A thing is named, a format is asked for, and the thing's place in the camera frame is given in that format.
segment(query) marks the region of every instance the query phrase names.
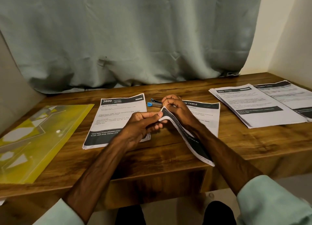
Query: black pants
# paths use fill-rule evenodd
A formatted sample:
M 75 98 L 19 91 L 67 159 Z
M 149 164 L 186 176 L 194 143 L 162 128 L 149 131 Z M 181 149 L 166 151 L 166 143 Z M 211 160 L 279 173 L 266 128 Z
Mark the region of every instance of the black pants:
M 146 225 L 140 205 L 123 207 L 118 210 L 115 225 Z M 206 208 L 202 225 L 236 225 L 233 211 L 220 201 L 212 201 Z

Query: wall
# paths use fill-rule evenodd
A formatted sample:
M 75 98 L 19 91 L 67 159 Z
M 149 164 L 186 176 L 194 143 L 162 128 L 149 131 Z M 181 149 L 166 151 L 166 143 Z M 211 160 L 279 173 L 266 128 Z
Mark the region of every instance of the wall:
M 241 74 L 267 72 L 295 0 L 261 0 L 255 37 Z
M 268 72 L 312 88 L 312 2 L 295 0 Z
M 0 33 L 0 133 L 43 98 L 22 77 Z

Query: wooden table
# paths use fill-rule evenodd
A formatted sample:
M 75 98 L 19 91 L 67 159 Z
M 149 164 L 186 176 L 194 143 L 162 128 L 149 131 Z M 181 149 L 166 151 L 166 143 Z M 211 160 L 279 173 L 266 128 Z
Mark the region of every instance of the wooden table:
M 219 101 L 208 92 L 210 88 L 281 80 L 269 73 L 259 73 L 47 97 L 6 132 L 46 105 L 93 103 L 95 106 L 35 183 L 1 184 L 0 198 L 8 198 L 6 206 L 9 209 L 15 212 L 18 209 L 33 220 L 51 207 L 101 151 L 101 148 L 81 148 L 101 98 L 131 97 L 144 93 L 146 99 L 161 99 L 173 93 L 185 100 L 214 103 Z M 312 123 L 248 129 L 221 103 L 219 138 L 272 178 L 312 172 Z M 118 208 L 227 187 L 218 170 L 193 156 L 179 133 L 168 124 L 153 133 L 150 141 L 139 143 L 136 150 L 126 154 L 104 191 L 99 208 Z

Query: person's left hand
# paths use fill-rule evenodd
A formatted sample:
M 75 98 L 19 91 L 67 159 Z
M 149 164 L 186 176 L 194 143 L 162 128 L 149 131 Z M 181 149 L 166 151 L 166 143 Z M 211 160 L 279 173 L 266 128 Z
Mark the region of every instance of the person's left hand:
M 125 127 L 116 136 L 116 139 L 126 141 L 127 150 L 131 150 L 146 136 L 146 134 L 163 127 L 158 122 L 162 117 L 162 112 L 135 112 L 128 120 Z

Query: gray curtain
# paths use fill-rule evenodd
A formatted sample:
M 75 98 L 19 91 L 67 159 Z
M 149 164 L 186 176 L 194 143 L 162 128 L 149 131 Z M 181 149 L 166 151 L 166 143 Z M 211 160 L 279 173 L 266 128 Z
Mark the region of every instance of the gray curtain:
M 42 93 L 218 77 L 244 65 L 260 0 L 0 0 L 0 30 Z

